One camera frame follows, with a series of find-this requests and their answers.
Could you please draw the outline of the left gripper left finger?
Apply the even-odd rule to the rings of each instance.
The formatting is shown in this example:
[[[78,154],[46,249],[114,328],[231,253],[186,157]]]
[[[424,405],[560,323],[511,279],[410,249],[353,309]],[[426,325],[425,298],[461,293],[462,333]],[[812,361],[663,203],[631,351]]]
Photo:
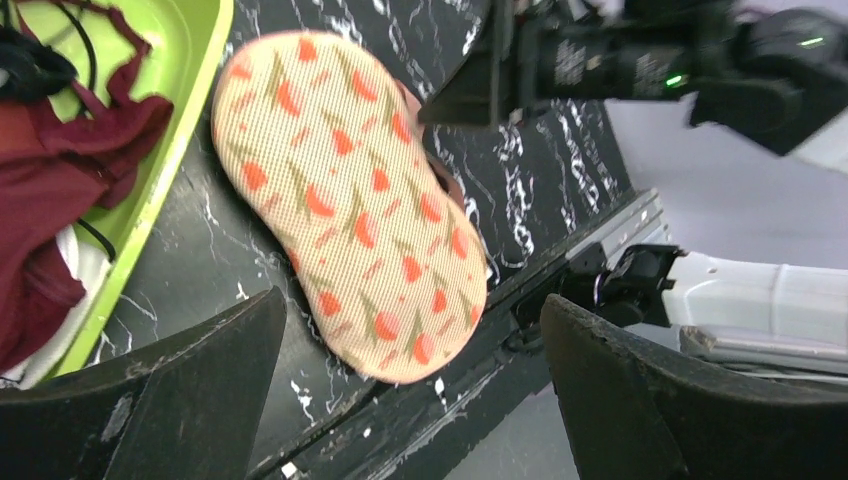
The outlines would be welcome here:
[[[286,326],[280,289],[1,393],[5,479],[243,479]]]

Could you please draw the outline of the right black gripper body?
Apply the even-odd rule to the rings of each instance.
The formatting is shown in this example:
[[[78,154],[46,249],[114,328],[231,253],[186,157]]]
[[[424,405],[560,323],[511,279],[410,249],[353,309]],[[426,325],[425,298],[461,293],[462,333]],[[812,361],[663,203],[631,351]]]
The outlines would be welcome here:
[[[592,2],[571,20],[564,1],[494,1],[490,122],[518,123],[548,100],[676,101],[728,78],[732,1]]]

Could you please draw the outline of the floral mesh laundry bag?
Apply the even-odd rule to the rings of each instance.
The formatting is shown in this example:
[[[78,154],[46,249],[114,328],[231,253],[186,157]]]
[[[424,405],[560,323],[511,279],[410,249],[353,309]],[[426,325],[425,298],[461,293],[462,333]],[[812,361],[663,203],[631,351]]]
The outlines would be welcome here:
[[[223,71],[212,134],[334,354],[409,384],[460,353],[486,304],[486,252],[375,56],[328,32],[254,40]]]

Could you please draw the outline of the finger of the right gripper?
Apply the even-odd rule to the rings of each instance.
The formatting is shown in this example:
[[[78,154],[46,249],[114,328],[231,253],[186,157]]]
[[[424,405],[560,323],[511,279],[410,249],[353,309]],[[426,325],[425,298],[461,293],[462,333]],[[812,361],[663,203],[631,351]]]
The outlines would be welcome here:
[[[513,32],[489,27],[449,80],[425,103],[417,120],[427,125],[496,127],[514,109]]]

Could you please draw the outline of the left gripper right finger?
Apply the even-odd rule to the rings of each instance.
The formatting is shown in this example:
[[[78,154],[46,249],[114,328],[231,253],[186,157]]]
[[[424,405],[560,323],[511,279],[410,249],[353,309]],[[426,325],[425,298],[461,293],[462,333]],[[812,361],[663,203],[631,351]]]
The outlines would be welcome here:
[[[843,479],[847,395],[734,373],[550,295],[540,325],[583,479]]]

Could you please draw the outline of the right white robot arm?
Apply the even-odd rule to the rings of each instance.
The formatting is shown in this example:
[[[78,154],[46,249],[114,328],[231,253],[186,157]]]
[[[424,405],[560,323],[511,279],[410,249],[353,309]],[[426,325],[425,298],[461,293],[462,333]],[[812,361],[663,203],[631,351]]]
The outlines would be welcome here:
[[[691,126],[719,124],[772,153],[847,169],[847,24],[733,1],[628,1],[617,16],[586,2],[492,1],[482,34],[419,113],[425,124],[498,126],[550,100],[675,102]],[[569,260],[517,308],[536,317],[558,294],[607,321],[678,331],[700,360],[773,380],[847,380],[847,274],[731,261],[663,244],[618,257],[599,245]]]

